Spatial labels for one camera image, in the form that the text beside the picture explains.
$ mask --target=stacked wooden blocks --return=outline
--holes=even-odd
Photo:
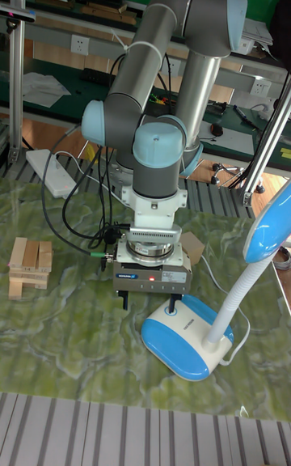
[[[9,299],[20,299],[23,287],[46,290],[52,271],[51,241],[28,241],[15,238],[9,263]]]

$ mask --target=cardboard box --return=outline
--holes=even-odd
[[[182,244],[183,250],[189,255],[191,265],[196,265],[203,254],[205,245],[203,245],[203,243],[201,243],[201,241],[191,232],[185,232],[182,234],[180,237],[180,243]]]

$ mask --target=desk lamp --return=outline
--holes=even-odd
[[[252,225],[242,251],[248,263],[218,314],[199,299],[184,295],[169,312],[165,302],[141,329],[145,346],[178,376],[207,378],[230,350],[229,326],[239,304],[291,232],[291,180],[266,205]]]

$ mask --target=wooden block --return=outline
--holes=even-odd
[[[27,272],[33,272],[36,269],[36,261],[38,257],[40,242],[28,241],[24,253],[22,268]]]
[[[21,299],[23,285],[21,282],[9,282],[9,293],[8,298],[12,299]]]
[[[49,280],[49,277],[47,277],[46,279],[42,279],[42,280],[36,280],[36,279],[30,279],[30,278],[24,278],[24,277],[13,277],[13,282],[20,282],[20,283],[23,283],[25,285],[39,285],[39,286],[44,286],[44,288],[47,288],[48,287],[48,280]]]
[[[127,9],[127,4],[122,4],[122,6],[110,7],[105,6],[104,4],[94,4],[93,2],[88,2],[87,5],[96,10],[109,11],[110,13],[123,13]]]
[[[51,272],[53,264],[53,248],[51,241],[40,241],[38,272]]]
[[[137,23],[136,13],[132,11],[125,11],[124,13],[112,13],[110,11],[103,11],[98,7],[83,6],[81,12],[85,15],[99,16],[102,19],[115,20],[116,22],[131,23],[135,25]]]
[[[15,244],[13,246],[11,259],[9,263],[11,269],[20,269],[22,267],[26,246],[27,238],[15,238]]]
[[[22,279],[36,279],[37,281],[45,281],[48,279],[49,272],[39,273],[38,269],[34,272],[24,272],[23,269],[12,269],[9,272],[9,277],[21,277]]]
[[[47,289],[47,286],[45,286],[45,285],[40,285],[38,283],[36,283],[36,284],[32,283],[31,284],[30,282],[23,282],[22,286],[23,286],[23,288],[34,288],[35,290],[46,290]]]
[[[35,0],[39,4],[48,4],[48,6],[53,6],[53,7],[61,7],[62,9],[65,10],[72,10],[75,5],[74,0],[69,0],[68,2],[64,2],[62,0]]]
[[[189,255],[191,265],[198,263],[205,249],[205,245],[191,232],[184,232],[181,234],[180,243],[182,244],[183,250]]]

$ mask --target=wire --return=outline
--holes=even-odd
[[[208,261],[205,259],[204,256],[201,256],[201,257],[202,257],[203,261],[205,262],[205,264],[206,264],[206,266],[207,266],[207,268],[208,268],[210,277],[212,278],[212,280],[213,280],[215,286],[216,286],[217,288],[219,288],[219,290],[223,291],[224,294],[228,295],[229,292],[227,292],[226,290],[224,290],[223,288],[221,288],[221,286],[220,286],[219,283],[217,282],[216,278],[214,277],[213,271],[211,270]],[[233,359],[234,359],[236,353],[238,353],[239,350],[240,350],[240,349],[243,347],[243,345],[246,343],[247,338],[249,337],[249,334],[250,334],[250,331],[251,331],[251,325],[250,325],[249,319],[248,319],[247,316],[243,313],[243,310],[241,309],[240,306],[238,306],[238,310],[240,311],[240,313],[242,314],[242,316],[244,317],[244,319],[247,321],[247,331],[246,331],[246,334],[245,334],[245,336],[243,337],[243,339],[239,342],[239,344],[237,345],[237,347],[235,348],[235,350],[234,350],[233,353],[231,354],[230,359],[229,359],[228,361],[226,361],[226,360],[221,360],[221,361],[219,362],[220,365],[222,365],[222,366],[229,366],[229,365],[232,363],[232,361],[233,361]]]
[[[281,90],[281,92],[280,92],[280,96],[279,96],[278,102],[280,102],[280,99],[281,99],[281,97],[282,97],[282,95],[283,95],[283,93],[284,93],[284,90],[285,90],[285,88],[286,88],[286,85],[287,85],[287,81],[288,81],[288,77],[289,77],[289,76],[290,76],[290,72],[287,72],[287,75],[286,75],[286,78],[285,78],[285,81],[284,81],[282,90]],[[259,148],[260,148],[261,142],[263,141],[264,136],[265,136],[265,134],[266,134],[266,130],[267,130],[268,126],[270,125],[270,122],[272,121],[272,119],[273,119],[273,117],[274,117],[274,115],[275,115],[275,111],[276,111],[276,110],[273,111],[273,113],[272,113],[272,115],[271,115],[271,117],[270,117],[268,123],[267,123],[266,126],[264,127],[263,132],[261,133],[261,136],[260,136],[260,138],[259,138],[259,143],[258,143],[258,145],[257,145],[257,147],[256,147],[255,153],[254,153],[254,155],[253,155],[253,157],[252,157],[250,163],[248,164],[248,166],[246,167],[246,169],[244,170],[244,172],[242,173],[242,175],[239,176],[236,180],[234,180],[234,182],[232,182],[232,184],[229,185],[228,189],[234,189],[238,184],[240,184],[241,182],[243,182],[243,180],[245,180],[245,179],[249,176],[250,171],[251,171],[251,168],[252,168],[252,165],[253,165],[254,160],[255,160],[255,157],[256,157],[256,155],[257,155],[258,152],[259,152]]]
[[[274,261],[273,264],[277,270],[289,270],[291,269],[291,256],[289,250],[285,247],[280,247],[279,251],[285,255],[285,261]]]
[[[217,142],[217,139],[215,137],[216,137],[215,135],[213,137],[203,137],[203,138],[199,138],[199,140]]]
[[[259,110],[259,112],[267,112],[268,111],[268,105],[265,104],[265,103],[254,104],[254,106],[251,107],[251,110],[254,110],[254,108],[257,108],[257,107],[263,107],[263,110]]]
[[[26,146],[29,150],[34,151],[34,148],[32,148],[32,146],[29,144],[29,142],[27,142],[27,140],[26,140],[24,137],[22,137],[22,141],[23,141],[23,144],[25,144],[25,146]]]
[[[169,60],[169,57],[167,55],[167,53],[165,54],[165,58],[167,60],[167,66],[168,66],[168,74],[169,74],[169,109],[170,109],[170,113],[172,113],[172,107],[171,107],[171,63],[170,63],[170,60]]]
[[[89,163],[88,167],[86,168],[86,170],[83,172],[81,178],[78,180],[77,184],[73,187],[73,189],[70,191],[70,194],[67,196],[67,198],[65,199],[65,203],[63,205],[63,208],[62,208],[62,212],[61,212],[61,216],[62,216],[62,220],[65,224],[65,226],[67,227],[67,229],[72,232],[72,234],[78,236],[79,238],[84,238],[84,239],[92,239],[92,237],[94,236],[91,236],[91,235],[84,235],[84,234],[81,234],[80,232],[76,231],[75,229],[72,228],[72,226],[68,223],[67,219],[66,219],[66,216],[65,216],[65,212],[66,212],[66,209],[67,209],[67,206],[69,204],[69,201],[71,199],[71,197],[74,195],[74,193],[77,191],[78,187],[81,185],[81,183],[85,180],[86,178],[86,175],[87,173],[90,171],[91,167],[93,166],[95,160],[97,160],[100,155],[101,155],[101,150],[102,150],[102,147],[100,147],[96,153],[95,153],[95,156],[94,158],[91,160],[91,162]]]
[[[162,76],[161,76],[160,73],[158,73],[158,79],[160,80],[163,88],[165,89],[165,91],[167,93],[167,98],[168,98],[168,101],[169,101],[169,110],[170,110],[170,113],[171,113],[171,96],[170,96],[170,92],[168,91],[167,85],[165,84],[164,80],[162,79]]]
[[[89,141],[86,141],[86,142],[85,142],[83,148],[81,149],[80,153],[78,154],[77,159],[80,159],[80,157],[81,157],[81,155],[82,155],[83,151],[85,150],[85,148],[86,148],[86,146],[87,146],[88,143],[89,143]]]
[[[107,178],[107,182],[108,182],[108,197],[109,197],[109,225],[112,225],[112,193],[111,193],[111,187],[110,187],[110,177],[109,177],[109,162],[110,162],[110,159],[108,158],[108,148],[106,148],[106,178]]]
[[[65,154],[65,155],[68,155],[70,158],[73,159],[73,161],[75,162],[78,170],[80,171],[80,173],[82,173],[83,175],[85,174],[84,171],[80,168],[80,166],[78,165],[78,161],[77,159],[69,152],[69,151],[65,151],[65,150],[59,150],[59,151],[56,151],[55,155],[60,155],[60,154]],[[91,176],[91,175],[87,175],[87,178],[89,178],[90,180],[93,180],[94,182],[96,182],[97,184],[99,184],[99,180],[97,178],[95,178],[94,176]],[[102,184],[102,187],[104,189],[106,189],[108,191],[108,187],[106,184]],[[119,198],[113,191],[111,191],[111,194],[114,198],[116,198],[117,200],[119,200],[119,202],[123,205],[125,205],[125,202],[123,202],[121,200],[121,198]]]
[[[109,73],[109,88],[111,87],[112,85],[112,74],[113,74],[113,70],[115,69],[117,63],[119,60],[123,60],[123,58],[125,57],[125,54],[120,54],[120,56],[114,61],[113,65],[112,65],[112,68],[110,69],[110,73]]]
[[[46,161],[46,164],[44,166],[44,175],[43,175],[43,179],[41,181],[41,201],[42,201],[42,206],[43,206],[43,211],[44,211],[44,217],[45,217],[45,220],[49,226],[49,228],[51,229],[51,231],[53,232],[53,234],[55,234],[55,236],[57,236],[57,238],[59,238],[61,241],[64,241],[64,243],[67,243],[70,247],[74,248],[75,250],[79,250],[80,252],[82,252],[83,254],[86,254],[87,256],[92,256],[94,255],[94,253],[92,254],[91,252],[88,252],[87,250],[83,249],[83,248],[80,248],[80,247],[77,247],[77,245],[74,245],[72,244],[70,241],[68,241],[67,239],[63,238],[63,236],[61,236],[57,231],[56,229],[54,228],[54,226],[52,225],[50,219],[49,219],[49,215],[48,215],[48,212],[46,210],[46,206],[45,206],[45,196],[44,196],[44,184],[45,184],[45,177],[46,177],[46,174],[47,174],[47,171],[48,171],[48,167],[49,167],[49,162],[50,162],[50,159],[52,158],[52,155],[53,155],[53,152],[55,151],[55,149],[57,148],[57,146],[66,138],[68,137],[69,135],[71,135],[80,125],[77,125],[77,126],[74,126],[72,129],[68,130],[67,132],[65,132],[60,138],[59,140],[53,145],[53,148],[51,149],[51,151],[49,152],[49,156],[48,156],[48,159]]]

